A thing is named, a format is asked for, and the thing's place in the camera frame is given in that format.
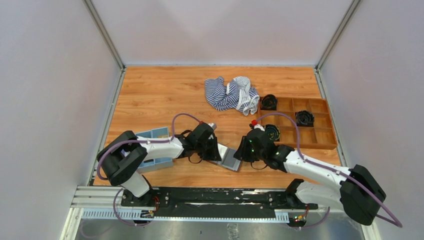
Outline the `brown leather card holder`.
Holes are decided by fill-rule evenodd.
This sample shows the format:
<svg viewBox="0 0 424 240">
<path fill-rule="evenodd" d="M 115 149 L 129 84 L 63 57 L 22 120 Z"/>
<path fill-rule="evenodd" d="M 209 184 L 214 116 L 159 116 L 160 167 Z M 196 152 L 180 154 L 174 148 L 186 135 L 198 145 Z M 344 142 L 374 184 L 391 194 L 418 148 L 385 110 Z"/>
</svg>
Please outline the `brown leather card holder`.
<svg viewBox="0 0 424 240">
<path fill-rule="evenodd" d="M 240 170 L 242 162 L 234 157 L 234 154 L 236 153 L 235 149 L 218 143 L 218 152 L 221 157 L 221 161 L 207 160 L 207 162 L 233 172 L 238 172 Z"/>
</svg>

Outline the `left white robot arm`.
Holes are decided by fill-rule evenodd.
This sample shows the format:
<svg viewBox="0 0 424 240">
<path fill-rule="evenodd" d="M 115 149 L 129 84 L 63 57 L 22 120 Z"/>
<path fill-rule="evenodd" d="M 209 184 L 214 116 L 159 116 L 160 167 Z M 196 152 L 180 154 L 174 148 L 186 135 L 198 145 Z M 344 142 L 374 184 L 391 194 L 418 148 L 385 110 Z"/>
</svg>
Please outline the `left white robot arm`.
<svg viewBox="0 0 424 240">
<path fill-rule="evenodd" d="M 127 130 L 97 154 L 98 169 L 103 170 L 112 186 L 123 187 L 140 206 L 149 206 L 153 193 L 149 182 L 137 171 L 141 163 L 160 158 L 190 158 L 194 154 L 203 160 L 219 161 L 216 127 L 214 123 L 200 122 L 188 135 L 168 138 L 146 138 Z"/>
</svg>

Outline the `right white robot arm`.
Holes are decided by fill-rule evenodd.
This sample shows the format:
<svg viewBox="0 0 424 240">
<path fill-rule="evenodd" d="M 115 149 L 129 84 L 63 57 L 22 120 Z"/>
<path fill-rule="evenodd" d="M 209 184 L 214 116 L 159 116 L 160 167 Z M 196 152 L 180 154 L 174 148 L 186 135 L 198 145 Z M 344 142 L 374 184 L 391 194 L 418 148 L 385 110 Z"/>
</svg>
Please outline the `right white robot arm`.
<svg viewBox="0 0 424 240">
<path fill-rule="evenodd" d="M 323 205 L 343 210 L 355 222 L 370 226 L 387 197 L 366 167 L 357 164 L 349 168 L 317 160 L 291 146 L 275 144 L 259 128 L 242 137 L 234 157 L 244 162 L 262 160 L 273 170 L 315 181 L 295 180 L 289 185 L 285 201 L 292 209 L 303 204 Z"/>
</svg>

